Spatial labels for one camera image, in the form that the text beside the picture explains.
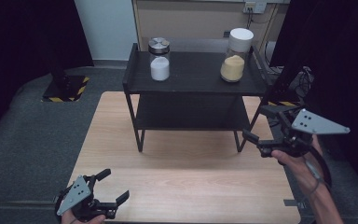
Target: table surface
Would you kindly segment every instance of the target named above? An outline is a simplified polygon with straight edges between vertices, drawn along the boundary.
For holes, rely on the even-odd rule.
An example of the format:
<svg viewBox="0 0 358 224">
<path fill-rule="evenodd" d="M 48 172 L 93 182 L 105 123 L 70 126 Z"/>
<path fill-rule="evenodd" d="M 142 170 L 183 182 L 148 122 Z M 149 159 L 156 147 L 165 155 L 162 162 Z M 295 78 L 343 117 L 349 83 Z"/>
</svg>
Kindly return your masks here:
<svg viewBox="0 0 358 224">
<path fill-rule="evenodd" d="M 251 117 L 259 100 L 243 97 Z M 253 133 L 270 139 L 265 118 Z M 78 175 L 112 174 L 94 188 L 114 202 L 126 190 L 114 221 L 180 223 L 298 223 L 282 166 L 247 143 L 238 153 L 231 132 L 149 131 L 137 150 L 124 92 L 105 92 L 98 104 L 69 184 Z"/>
<path fill-rule="evenodd" d="M 263 96 L 267 90 L 254 55 L 246 54 L 243 75 L 238 82 L 226 82 L 220 68 L 225 53 L 170 52 L 170 76 L 153 80 L 147 51 L 132 49 L 123 84 L 128 93 L 200 93 Z"/>
</svg>

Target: glass jar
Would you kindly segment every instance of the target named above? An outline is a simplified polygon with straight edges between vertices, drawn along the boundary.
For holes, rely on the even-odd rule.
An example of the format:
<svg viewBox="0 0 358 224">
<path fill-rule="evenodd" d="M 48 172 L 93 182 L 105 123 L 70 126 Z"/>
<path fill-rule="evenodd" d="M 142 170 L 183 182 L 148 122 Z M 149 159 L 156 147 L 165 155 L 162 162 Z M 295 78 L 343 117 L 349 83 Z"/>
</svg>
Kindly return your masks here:
<svg viewBox="0 0 358 224">
<path fill-rule="evenodd" d="M 242 78 L 243 68 L 245 67 L 245 54 L 232 49 L 227 50 L 226 58 L 220 69 L 222 79 L 227 82 L 237 82 Z"/>
<path fill-rule="evenodd" d="M 154 80 L 163 81 L 170 76 L 170 42 L 162 37 L 149 41 L 150 73 Z"/>
</svg>

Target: finger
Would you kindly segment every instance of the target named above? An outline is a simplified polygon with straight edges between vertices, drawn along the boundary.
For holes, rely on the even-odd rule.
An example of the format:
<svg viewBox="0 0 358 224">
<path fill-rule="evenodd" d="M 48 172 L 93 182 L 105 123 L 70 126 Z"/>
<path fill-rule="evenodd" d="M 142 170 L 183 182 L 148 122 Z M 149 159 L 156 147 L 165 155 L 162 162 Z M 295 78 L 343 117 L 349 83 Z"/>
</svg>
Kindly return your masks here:
<svg viewBox="0 0 358 224">
<path fill-rule="evenodd" d="M 287 155 L 285 152 L 282 152 L 280 150 L 273 150 L 271 152 L 271 156 L 286 165 L 290 165 L 292 163 L 292 160 L 289 157 L 289 155 Z"/>
<path fill-rule="evenodd" d="M 316 135 L 316 134 L 312 135 L 312 143 L 311 144 L 321 155 L 323 155 L 322 147 L 321 147 L 321 144 L 319 143 L 318 135 Z"/>
<path fill-rule="evenodd" d="M 106 219 L 106 216 L 104 215 L 100 215 L 100 216 L 97 216 L 95 218 L 93 218 L 89 224 L 101 224 L 103 223 L 103 221 Z"/>
<path fill-rule="evenodd" d="M 73 223 L 74 220 L 76 220 L 76 218 L 71 209 L 66 210 L 62 214 L 62 223 Z"/>
</svg>

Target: wooden table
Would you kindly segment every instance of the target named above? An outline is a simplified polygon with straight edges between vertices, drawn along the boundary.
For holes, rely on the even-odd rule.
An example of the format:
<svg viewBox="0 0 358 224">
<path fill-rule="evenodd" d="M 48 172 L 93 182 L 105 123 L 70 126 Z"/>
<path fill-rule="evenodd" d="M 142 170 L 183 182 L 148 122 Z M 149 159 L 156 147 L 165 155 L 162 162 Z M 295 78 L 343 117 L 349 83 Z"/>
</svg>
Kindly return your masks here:
<svg viewBox="0 0 358 224">
<path fill-rule="evenodd" d="M 250 117 L 259 100 L 243 97 Z M 270 139 L 267 120 L 253 133 Z M 124 92 L 105 92 L 98 104 L 70 183 L 78 175 L 112 174 L 94 188 L 95 198 L 130 198 L 114 221 L 180 223 L 298 223 L 283 168 L 247 143 L 238 153 L 230 132 L 149 131 L 144 152 L 136 150 Z"/>
</svg>

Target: gray carpet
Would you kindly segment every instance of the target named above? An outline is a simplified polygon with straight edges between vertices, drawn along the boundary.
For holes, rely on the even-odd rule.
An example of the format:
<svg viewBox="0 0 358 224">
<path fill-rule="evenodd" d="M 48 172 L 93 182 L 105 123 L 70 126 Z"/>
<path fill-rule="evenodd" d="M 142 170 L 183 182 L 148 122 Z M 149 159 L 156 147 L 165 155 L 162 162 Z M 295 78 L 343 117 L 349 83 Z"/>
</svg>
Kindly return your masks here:
<svg viewBox="0 0 358 224">
<path fill-rule="evenodd" d="M 101 94 L 122 91 L 124 69 L 86 67 L 67 74 L 90 78 L 79 101 L 41 102 L 51 81 L 47 75 L 20 88 L 0 121 L 0 202 L 51 201 L 68 183 Z M 339 212 L 346 223 L 358 223 L 358 177 L 345 160 L 334 160 L 328 153 L 325 157 Z M 301 200 L 296 181 L 290 172 L 287 175 Z M 300 209 L 300 214 L 301 223 L 313 220 L 309 208 Z M 0 223 L 57 222 L 51 206 L 1 204 Z"/>
</svg>

